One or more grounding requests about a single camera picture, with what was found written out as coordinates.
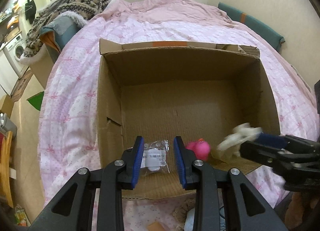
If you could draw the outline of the person's right hand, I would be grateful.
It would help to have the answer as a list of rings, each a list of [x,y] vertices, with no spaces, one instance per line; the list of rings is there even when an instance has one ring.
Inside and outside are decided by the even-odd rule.
[[[319,196],[306,193],[293,193],[291,202],[285,213],[284,223],[288,230],[293,230],[303,223],[303,215],[307,209],[315,209]]]

